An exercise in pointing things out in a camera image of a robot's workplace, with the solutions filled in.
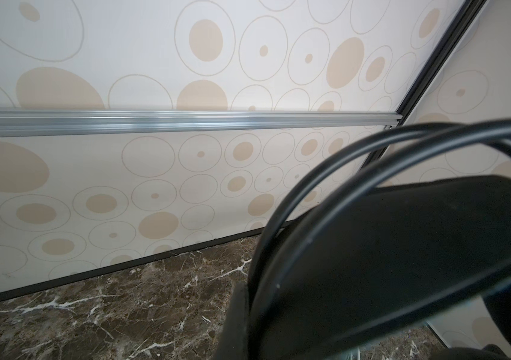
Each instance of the brown marble floor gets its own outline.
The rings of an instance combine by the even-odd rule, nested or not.
[[[208,359],[256,240],[184,253],[0,302],[0,359]],[[362,359],[427,359],[427,328],[392,336]]]

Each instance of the black baseboard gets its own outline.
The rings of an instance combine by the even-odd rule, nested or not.
[[[286,221],[283,227],[288,226],[293,220]],[[155,262],[158,260],[167,259],[168,257],[177,256],[179,254],[183,254],[185,252],[203,250],[207,248],[211,248],[216,245],[225,244],[226,242],[242,239],[244,237],[251,237],[261,234],[264,231],[263,227],[259,229],[254,229],[250,231],[246,231],[243,233],[233,234],[226,237],[221,237],[218,239],[201,242],[199,244],[193,244],[187,247],[175,249],[173,251],[162,252],[155,255],[140,257],[139,259],[130,260],[129,262],[119,263],[115,265],[110,265],[102,268],[97,268],[94,270],[80,272],[78,274],[69,275],[66,277],[58,277],[54,280],[48,280],[36,284],[31,284],[28,286],[19,287],[17,289],[8,290],[0,293],[0,301],[5,301],[13,298],[17,298],[23,295],[29,295],[37,292],[42,292],[44,290],[48,290],[54,287],[71,284],[72,282],[82,281],[93,277],[99,277],[101,275],[106,275],[111,272],[125,270],[131,267],[141,266],[147,263]]]

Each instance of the circle outline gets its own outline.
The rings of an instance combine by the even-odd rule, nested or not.
[[[184,13],[184,11],[187,9],[188,6],[191,6],[192,4],[195,4],[197,2],[210,2],[211,4],[214,4],[215,6],[219,7],[223,11],[223,13],[227,16],[228,20],[230,20],[231,29],[233,30],[233,33],[234,33],[234,45],[233,45],[233,50],[231,52],[230,61],[227,62],[227,64],[223,67],[223,69],[221,69],[220,71],[218,71],[218,72],[216,72],[214,74],[200,74],[197,71],[192,70],[192,68],[190,68],[186,64],[186,62],[182,59],[182,57],[180,55],[180,51],[178,50],[177,40],[175,39],[175,34],[177,32],[176,29],[177,29],[177,26],[178,26],[178,21],[180,20],[180,17],[182,15],[182,13]],[[174,25],[174,46],[175,46],[175,52],[178,54],[178,57],[180,58],[181,62],[185,65],[185,67],[188,68],[189,71],[191,71],[194,74],[197,74],[199,76],[214,76],[214,75],[218,75],[219,73],[224,71],[228,66],[230,66],[230,63],[231,63],[232,59],[234,58],[234,54],[235,54],[235,41],[236,41],[235,28],[234,28],[234,23],[231,21],[230,15],[223,9],[223,7],[221,7],[220,5],[218,5],[217,3],[215,3],[215,2],[213,2],[211,0],[196,0],[196,1],[192,1],[191,3],[187,4],[186,6],[184,6],[184,8],[180,11],[180,14],[178,15],[177,19],[175,19],[175,25]]]

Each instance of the black cord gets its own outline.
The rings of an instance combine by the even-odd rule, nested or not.
[[[491,143],[506,138],[511,138],[511,119],[448,128],[370,164],[342,184],[295,227],[267,266],[250,310],[250,333],[259,336],[283,279],[317,235],[342,210],[381,182],[419,162],[478,142]]]
[[[346,163],[364,154],[393,143],[419,139],[432,132],[446,130],[456,126],[462,125],[455,123],[416,124],[376,133],[341,149],[312,169],[312,171],[303,177],[284,198],[276,211],[272,214],[264,231],[259,237],[248,274],[247,284],[249,287],[250,304],[258,289],[267,260],[270,258],[271,254],[275,253],[276,249],[281,246],[281,243],[276,241],[276,235],[295,207],[300,204],[307,194],[319,183]],[[511,139],[499,140],[488,145],[511,157]]]

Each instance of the black padded object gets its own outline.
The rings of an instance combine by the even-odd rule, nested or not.
[[[510,277],[511,180],[378,189],[320,236],[282,282],[261,333],[250,334],[250,358],[320,359]]]

